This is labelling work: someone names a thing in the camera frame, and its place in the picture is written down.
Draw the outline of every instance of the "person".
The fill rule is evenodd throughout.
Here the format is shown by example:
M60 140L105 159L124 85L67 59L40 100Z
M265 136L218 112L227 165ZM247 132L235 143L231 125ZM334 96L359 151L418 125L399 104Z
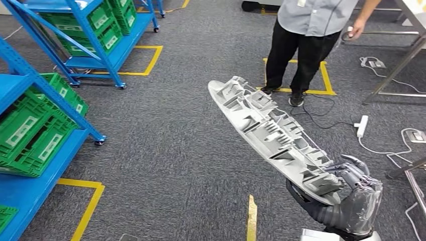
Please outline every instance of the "person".
M266 63L266 86L262 91L271 94L282 84L287 63L296 49L297 71L291 82L291 106L303 105L309 83L331 52L358 0L284 0L275 22L272 47ZM359 38L365 24L381 0L365 3L348 34Z

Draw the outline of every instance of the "black pants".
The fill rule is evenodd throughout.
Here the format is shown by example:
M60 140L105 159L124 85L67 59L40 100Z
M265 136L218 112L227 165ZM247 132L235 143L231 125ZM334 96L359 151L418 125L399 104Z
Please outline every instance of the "black pants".
M320 63L331 52L340 32L324 37L304 36L283 29L275 22L272 35L272 48L266 63L267 87L279 88L282 85L285 68L296 49L297 72L290 88L293 93L302 93L309 89L309 83L320 68Z

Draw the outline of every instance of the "gray carpet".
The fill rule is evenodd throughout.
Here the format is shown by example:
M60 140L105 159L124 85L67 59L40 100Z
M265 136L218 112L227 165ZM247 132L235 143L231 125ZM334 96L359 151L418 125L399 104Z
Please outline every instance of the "gray carpet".
M170 2L165 0L168 8L181 4ZM393 23L397 16L374 13L367 29L412 31ZM149 76L122 76L127 90L113 88L108 80L83 81L77 89L90 106L87 118L108 136L102 147L87 140L63 176L106 186L82 240L119 240L124 233L140 240L245 240L249 194L258 205L257 240L298 240L302 228L321 230L323 227L291 198L283 176L236 133L206 89L209 81L227 81L233 75L245 77L252 85L262 84L262 58L269 52L275 16L245 13L240 1L192 0L187 8L159 21L161 32L154 34L149 29L139 42L164 46ZM2 36L18 26L12 17L0 17ZM375 56L394 66L406 50L372 46L404 46L411 40L363 36L336 49L327 59L337 93L329 97L336 106L315 120L329 126L358 121L366 114L370 122L363 138L365 145L378 151L405 150L399 132L406 127L426 130L426 102L379 97L378 102L362 106L363 98L381 79L361 68L359 57ZM51 71L52 62L25 31L13 36L10 43L38 70ZM150 50L135 50L123 70L144 69L152 54ZM425 53L419 54L397 79L425 91L424 58ZM290 66L287 83L293 71L295 66ZM379 71L388 74L390 69ZM323 88L319 76L312 87ZM388 89L411 91L396 83ZM291 110L286 93L273 98L282 109ZM321 113L332 103L308 96L305 104L308 110ZM384 195L375 225L382 240L415 240L404 214L414 196L404 178L385 179L384 173L394 168L386 157L362 149L347 125L322 130L306 115L296 119L331 157L359 157L368 163L372 176L383 181ZM413 153L407 158L424 156L424 145L410 145ZM426 188L424 173L415 174ZM21 240L69 240L90 197L85 192L75 187L55 188ZM422 228L426 221L419 209L411 214ZM424 230L420 235L426 238Z

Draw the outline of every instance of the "green plastic crate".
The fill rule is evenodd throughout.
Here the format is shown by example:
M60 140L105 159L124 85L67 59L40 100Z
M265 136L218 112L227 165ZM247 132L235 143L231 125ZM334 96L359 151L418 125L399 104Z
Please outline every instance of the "green plastic crate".
M14 160L0 161L0 173L39 177L75 128L64 113L53 112Z
M13 160L21 152L49 118L50 111L46 101L27 90L0 114L0 163Z
M64 99L75 108L82 116L85 116L88 110L88 105L84 100L69 86L67 82L58 73L44 73L43 76L49 84L62 96ZM38 94L37 97L44 98L45 95Z
M120 42L120 39L122 37L123 37L123 33L121 31L121 28L118 25L117 21L115 20L97 38L99 39L99 43L103 46L104 51L108 54ZM63 39L61 37L58 37L58 39L70 55L72 55L72 56L88 56L88 54L83 52L77 46L66 41L65 39ZM94 53L94 54L96 53L95 49L93 48L93 46L92 46L92 44L91 44L91 42L89 41L88 38L73 37L73 39L76 42L78 42L79 44L81 44L82 46L86 47L92 53Z
M83 28L73 14L40 13L40 15L66 35L86 38ZM107 2L99 5L99 7L89 14L87 19L96 36L99 36L109 25L116 21L113 11Z
M126 10L123 13L115 12L115 16L123 34L130 34L130 30L136 20L136 8L133 1L129 1Z
M128 6L129 2L133 2L133 0L109 0L108 1L113 7L113 9L126 9L126 6Z
M0 233L3 232L17 212L17 208L0 205Z

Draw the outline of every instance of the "yellow tape marking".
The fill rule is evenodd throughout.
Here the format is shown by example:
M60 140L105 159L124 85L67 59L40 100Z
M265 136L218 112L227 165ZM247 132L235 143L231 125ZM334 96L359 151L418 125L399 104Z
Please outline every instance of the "yellow tape marking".
M268 13L265 10L265 7L263 6L262 9L260 10L260 14L261 15L278 15L278 13Z
M249 195L249 217L247 219L247 241L256 241L257 205Z
M190 0L185 0L185 1L183 2L183 4L182 4L182 6L181 6L181 7L176 8L176 9L171 9L171 10L164 10L164 12L165 12L165 13L171 13L171 12L176 11L176 10L179 10L179 9L184 9L184 8L186 8L186 6L188 5L189 1L190 1ZM136 10L136 12L138 12L138 13L149 13L149 11L145 11L145 10L144 10L144 7L139 7L139 8Z
M76 187L87 187L87 188L95 189L93 196L90 199L89 204L87 205L86 211L84 211L83 217L81 217L80 223L78 224L71 238L71 241L80 241L84 231L86 230L87 225L89 224L90 218L92 217L92 214L97 206L97 203L99 202L99 199L102 196L105 186L103 186L102 183L100 182L66 179L66 178L59 178L57 184L76 186Z
M149 62L148 66L146 67L144 72L141 73L135 73L135 72L118 72L119 75L140 75L140 76L147 76L151 73L152 68L154 68L155 63L157 63L158 57L161 54L161 51L163 50L163 46L142 46L142 45L136 45L134 47L135 49L155 49L154 56L152 56L151 61ZM95 71L92 72L92 74L109 74L108 72L103 71Z
M265 67L266 67L266 61L268 60L268 58L263 58L263 61L265 63ZM289 61L289 63L297 63L296 59L291 59ZM325 94L325 95L336 95L336 93L333 91L332 85L330 83L330 78L329 78L329 74L327 72L327 68L326 68L326 61L321 61L319 68L321 70L321 75L323 77L323 82L324 82L324 87L325 90L316 90L316 89L310 89L308 90L306 93L307 94ZM266 71L265 71L265 78L264 78L264 84L266 85ZM291 92L291 89L289 88L279 88L275 90L276 92Z

